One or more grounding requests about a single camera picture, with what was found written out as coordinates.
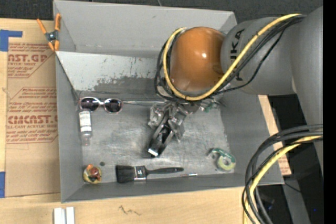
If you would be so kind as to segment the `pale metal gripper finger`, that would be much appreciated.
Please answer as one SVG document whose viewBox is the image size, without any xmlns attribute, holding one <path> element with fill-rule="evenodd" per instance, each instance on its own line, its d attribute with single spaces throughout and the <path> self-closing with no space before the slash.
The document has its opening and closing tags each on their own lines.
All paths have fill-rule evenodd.
<svg viewBox="0 0 336 224">
<path fill-rule="evenodd" d="M 155 106 L 150 109 L 148 126 L 154 130 L 154 133 L 148 144 L 147 152 L 151 157 L 158 157 L 165 149 L 165 142 L 169 135 L 167 119 L 167 114 L 163 110 Z"/>
<path fill-rule="evenodd" d="M 164 120 L 161 124 L 157 137 L 157 152 L 161 155 L 171 141 L 180 141 L 184 133 L 184 126 L 181 123 L 178 125 L 171 119 Z"/>
</svg>

